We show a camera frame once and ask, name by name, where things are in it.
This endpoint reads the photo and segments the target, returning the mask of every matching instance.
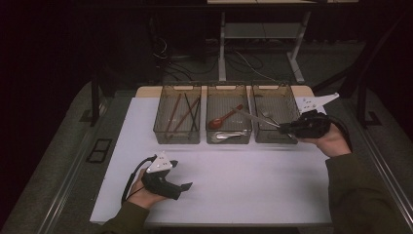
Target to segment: floor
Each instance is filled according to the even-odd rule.
[[[184,53],[174,54],[166,68],[164,80],[217,80],[216,42],[210,42],[205,60],[191,60]],[[227,80],[274,79],[296,85],[285,52],[292,43],[283,41],[232,42],[226,45]],[[305,85],[313,87],[349,66],[359,55],[363,44],[303,44],[297,61]],[[336,92],[340,82],[325,88],[317,96]],[[27,184],[1,233],[94,233],[98,224],[89,222],[110,156],[122,129],[135,91],[118,91],[114,97],[101,96],[98,122],[91,127],[91,87],[85,86],[75,97],[36,172]],[[339,99],[325,106],[330,115],[339,116],[349,127],[355,151],[362,163],[378,177],[395,180],[395,196],[409,204],[413,201],[410,182],[413,168],[413,144],[374,93],[368,92],[367,111],[373,111],[381,125],[363,129],[355,118],[356,97]],[[111,139],[106,159],[101,164],[88,163],[98,139]],[[377,170],[377,162],[385,162],[391,176]],[[301,233],[330,234],[327,226],[300,226],[290,229],[246,228],[201,229],[200,233]],[[196,233],[188,229],[162,228],[159,233]]]

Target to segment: person's left hand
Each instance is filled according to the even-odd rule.
[[[151,193],[145,189],[141,181],[145,170],[146,169],[140,170],[136,182],[131,186],[130,197],[127,201],[149,210],[153,205],[155,205],[155,203],[164,201],[167,198],[158,194]]]

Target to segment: hand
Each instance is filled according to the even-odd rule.
[[[328,157],[352,153],[343,134],[333,124],[330,126],[330,131],[321,138],[300,138],[299,140],[315,144]]]
[[[140,180],[145,173],[145,170],[146,169],[140,170],[136,182],[131,186],[130,197],[127,201],[149,210],[155,203],[166,200],[167,198],[158,194],[153,194],[145,189]]]

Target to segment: white bracket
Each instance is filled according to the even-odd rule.
[[[155,161],[151,164],[151,166],[149,166],[146,172],[150,174],[170,170],[171,168],[172,164],[170,163],[167,154],[165,154],[165,151],[163,151],[162,153],[157,155]]]
[[[338,98],[340,95],[335,93],[334,95],[322,96],[322,97],[302,97],[302,105],[299,107],[300,114],[315,110],[320,106],[323,106],[332,100]]]

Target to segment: dark background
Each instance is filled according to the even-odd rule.
[[[334,43],[380,37],[402,10],[409,9],[405,6],[411,1],[380,2],[392,2],[394,8],[358,8],[355,12],[337,10],[329,14],[314,11],[306,40]],[[0,3],[0,99],[5,107],[1,114],[0,156],[3,226],[71,101],[92,75],[101,78],[102,90],[112,96],[116,90],[136,89],[145,82],[153,84],[159,79],[159,71],[152,57],[153,35],[147,34],[149,13],[82,15],[73,2],[63,0]],[[204,39],[216,36],[218,24],[212,23],[216,16],[187,14],[179,18],[176,13],[158,15],[157,33],[201,57]],[[194,18],[192,23],[185,20],[188,16]],[[366,75],[370,87],[411,138],[412,22],[410,8]],[[178,36],[181,34],[174,34],[175,30],[193,33]]]

